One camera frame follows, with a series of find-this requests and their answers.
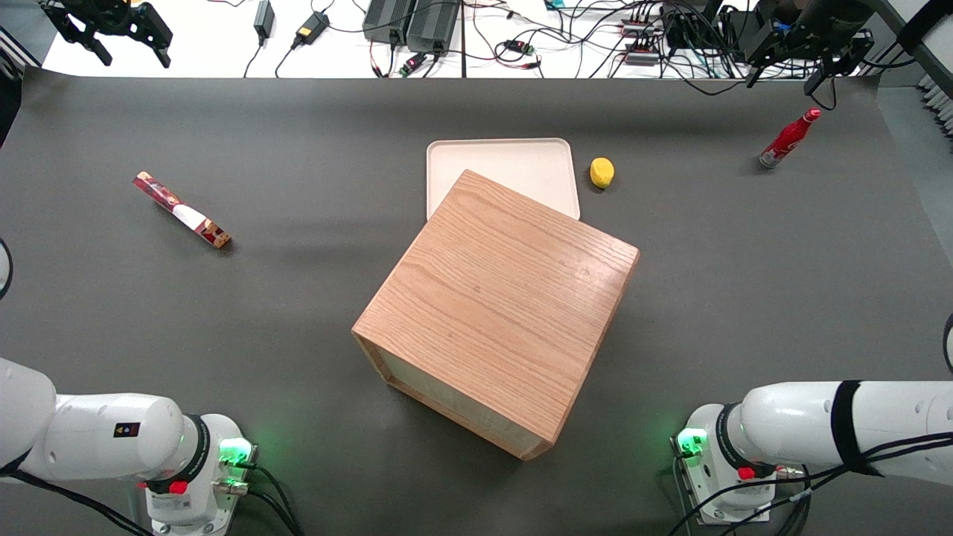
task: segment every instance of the black strap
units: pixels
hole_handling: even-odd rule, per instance
[[[831,435],[847,470],[880,477],[883,475],[867,463],[861,453],[861,447],[857,444],[857,432],[854,430],[854,394],[860,388],[859,380],[842,381],[838,385],[831,407]]]
[[[209,458],[209,443],[211,442],[209,437],[209,427],[205,425],[205,422],[202,421],[202,418],[197,415],[186,413],[185,417],[189,418],[193,423],[195,423],[195,431],[198,433],[198,445],[195,446],[195,454],[193,454],[192,459],[189,460],[186,466],[182,467],[181,471],[175,473],[171,477],[165,480],[147,480],[146,486],[152,493],[169,493],[169,486],[173,482],[191,482],[195,480],[195,477],[198,476],[198,472],[202,469],[202,466],[205,465],[205,461]]]
[[[0,467],[0,477],[6,477],[15,473],[16,470],[20,468],[20,464],[22,464],[23,461],[27,459],[27,456],[30,455],[30,450],[24,452],[19,458],[13,460],[9,464]]]
[[[927,0],[906,26],[897,32],[897,44],[907,53],[915,49],[940,19],[953,14],[953,0]]]

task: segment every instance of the red bottle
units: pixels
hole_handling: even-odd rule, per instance
[[[817,121],[820,116],[820,110],[811,108],[804,113],[801,119],[784,127],[784,130],[771,142],[771,145],[768,145],[767,149],[761,151],[761,155],[758,157],[758,161],[760,161],[761,165],[765,168],[777,167],[778,164],[781,163],[781,160],[787,156],[788,153],[794,151],[794,148],[807,136],[807,129],[811,128],[811,123]]]

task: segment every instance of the black tape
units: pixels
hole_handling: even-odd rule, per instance
[[[30,455],[30,450],[24,452],[16,460],[13,460],[9,464],[0,467],[0,477],[6,477],[15,473],[17,469],[20,468],[20,464],[22,464],[23,461],[27,459],[27,456]]]
[[[943,327],[943,357],[946,358],[946,366],[953,372],[953,361],[950,360],[949,350],[946,349],[946,339],[950,336],[951,329],[953,329],[953,315],[946,319],[946,325]]]
[[[209,444],[212,442],[209,437],[209,427],[202,421],[202,418],[191,413],[185,414],[195,423],[195,430],[198,432],[198,445],[195,448],[195,454],[192,459],[182,468],[165,480],[148,480],[146,486],[152,493],[169,493],[169,486],[176,481],[191,482],[195,480],[198,472],[202,470],[205,461],[209,458]]]
[[[745,460],[744,457],[735,450],[735,446],[731,444],[731,441],[728,440],[728,415],[731,414],[731,410],[735,409],[736,406],[738,406],[737,402],[725,404],[721,413],[718,414],[718,419],[715,421],[715,439],[718,440],[721,454],[724,456],[725,461],[736,469],[750,467],[755,471],[755,478],[762,479],[769,477],[771,473],[775,472],[776,467]]]
[[[831,407],[831,436],[834,437],[834,446],[837,447],[837,453],[841,455],[841,462],[847,470],[881,477],[883,475],[864,459],[861,446],[857,444],[857,432],[854,430],[854,394],[860,388],[859,380],[846,380],[838,385]]]

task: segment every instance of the white table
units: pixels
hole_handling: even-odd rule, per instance
[[[366,9],[367,0],[355,0]],[[483,3],[493,3],[491,0],[479,0]],[[581,5],[592,5],[597,0],[581,0]],[[328,0],[314,0],[314,8],[326,9]],[[745,0],[730,0],[731,3],[744,10]],[[100,36],[107,50],[112,54],[113,61],[110,67],[102,65],[94,54],[87,52],[78,44],[66,43],[62,37],[56,36],[50,53],[43,64],[45,69],[67,74],[85,76],[134,76],[134,77],[240,77],[248,64],[249,59],[257,49],[257,37],[252,28],[256,0],[246,0],[237,8],[224,3],[207,0],[152,0],[166,23],[172,29],[174,36],[169,49],[172,65],[163,69],[148,47],[132,41],[126,37]],[[599,7],[618,7],[623,2],[615,0],[598,3]],[[312,7],[305,0],[272,0],[274,8],[274,28],[272,38],[249,68],[249,77],[272,77],[274,68],[281,57],[288,51],[294,38],[294,32],[308,18]],[[653,16],[658,16],[659,5],[651,8]],[[505,39],[512,39],[524,30],[537,26],[527,22],[520,16],[507,19],[507,11],[495,8],[464,8],[466,15],[466,51],[481,57],[491,57],[491,49],[480,37],[481,31],[491,45]],[[359,30],[364,19],[364,13],[351,0],[335,0],[327,10],[331,24],[343,30]],[[606,11],[588,11],[584,13],[573,26],[573,34],[584,35],[595,26],[597,21],[606,14]],[[544,13],[545,20],[539,23],[555,28],[559,26],[559,18],[555,12]],[[616,24],[622,18],[619,13],[606,19],[604,24]],[[577,72],[579,77],[587,77],[596,71],[608,53],[602,47],[620,47],[631,42],[626,39],[619,43],[619,28],[600,28],[594,34],[590,43],[585,45],[566,45],[545,35],[538,35],[533,39],[533,45],[542,59],[542,72],[547,78],[572,78]],[[459,51],[460,24],[457,22],[456,32],[452,41],[453,50]],[[282,65],[279,74],[283,78],[369,78],[374,77],[369,58],[369,42],[364,39],[363,33],[343,33],[326,30],[311,45],[301,47],[291,53]],[[374,47],[377,64],[387,69],[390,49],[385,44]],[[406,48],[400,48],[395,55],[396,70],[404,61],[414,55]],[[678,58],[678,62],[690,61],[701,65],[701,61],[692,53],[685,54],[689,59]],[[606,77],[610,73],[610,61],[604,62],[596,77]],[[678,68],[682,75],[693,76],[690,68]],[[622,66],[616,77],[648,77],[658,78],[661,68]],[[747,73],[747,68],[739,67],[739,71]],[[769,70],[766,75],[779,74],[780,70]],[[412,77],[420,77],[422,71],[415,72]],[[703,71],[694,70],[697,76],[704,76]],[[461,56],[451,53],[442,57],[431,77],[456,78],[461,76]],[[474,58],[467,59],[467,76],[472,78],[520,78],[539,77],[537,70],[524,71],[509,69],[494,61],[483,61]],[[676,68],[667,68],[666,78],[678,78]]]

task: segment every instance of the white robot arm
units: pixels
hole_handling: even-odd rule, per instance
[[[0,430],[0,474],[137,481],[161,534],[224,534],[246,472],[225,461],[253,456],[225,416],[151,395],[56,395],[45,375],[2,358]]]
[[[770,505],[783,464],[842,465],[953,485],[953,441],[877,462],[863,456],[884,443],[933,434],[953,438],[953,381],[808,381],[758,387],[737,404],[704,405],[674,446],[691,496],[702,505],[701,522],[728,524]],[[764,485],[722,492],[758,482]]]

